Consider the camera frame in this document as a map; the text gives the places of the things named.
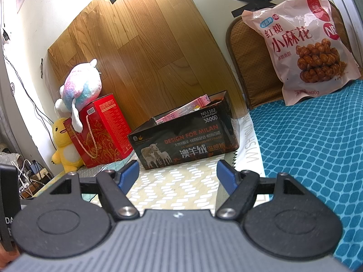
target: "pink package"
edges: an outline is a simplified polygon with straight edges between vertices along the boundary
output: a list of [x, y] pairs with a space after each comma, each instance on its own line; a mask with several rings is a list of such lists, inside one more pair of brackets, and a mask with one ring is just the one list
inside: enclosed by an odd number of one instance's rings
[[245, 24], [264, 37], [286, 105], [342, 88], [360, 77], [357, 63], [335, 31], [328, 0], [286, 0], [244, 11]]
[[210, 104], [210, 100], [207, 94], [198, 97], [197, 99], [189, 102], [188, 104], [177, 108], [176, 110], [172, 111], [171, 113], [167, 114], [166, 116], [163, 116], [162, 118], [158, 119], [156, 121], [156, 124], [161, 124], [163, 122], [167, 122], [173, 119], [176, 119], [177, 117], [184, 116], [188, 113], [191, 113], [192, 111], [199, 110], [202, 107], [205, 107], [206, 105]]

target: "wooden board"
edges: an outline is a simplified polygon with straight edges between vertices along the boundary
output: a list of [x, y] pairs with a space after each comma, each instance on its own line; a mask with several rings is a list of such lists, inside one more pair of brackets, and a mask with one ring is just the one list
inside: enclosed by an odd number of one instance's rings
[[228, 90], [246, 114], [237, 82], [192, 0], [93, 0], [48, 49], [56, 82], [96, 58], [101, 95], [113, 93], [132, 129], [203, 94]]

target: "chair backrest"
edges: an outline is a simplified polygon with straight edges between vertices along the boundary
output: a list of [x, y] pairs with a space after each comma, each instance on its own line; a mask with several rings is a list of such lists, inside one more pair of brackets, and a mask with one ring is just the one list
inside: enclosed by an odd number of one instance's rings
[[[330, 4], [336, 32], [342, 43], [351, 51], [342, 16], [335, 5]], [[227, 30], [226, 43], [249, 109], [283, 99], [282, 82], [276, 75], [265, 40], [261, 35], [238, 17]]]

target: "black box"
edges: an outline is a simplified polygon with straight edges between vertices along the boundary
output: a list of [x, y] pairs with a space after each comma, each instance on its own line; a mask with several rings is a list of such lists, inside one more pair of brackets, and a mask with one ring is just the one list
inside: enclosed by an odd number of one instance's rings
[[155, 116], [128, 135], [145, 169], [199, 160], [239, 147], [239, 123], [232, 117], [228, 92], [209, 96], [210, 104], [161, 124]]

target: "yellow stuffed toy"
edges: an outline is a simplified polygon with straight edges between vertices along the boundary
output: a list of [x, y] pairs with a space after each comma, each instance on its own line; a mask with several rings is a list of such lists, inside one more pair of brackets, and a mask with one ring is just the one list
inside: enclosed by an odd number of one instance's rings
[[66, 119], [62, 117], [56, 120], [52, 126], [53, 139], [58, 148], [52, 156], [52, 162], [55, 164], [62, 163], [64, 171], [68, 173], [77, 171], [84, 163], [64, 127], [63, 122]]

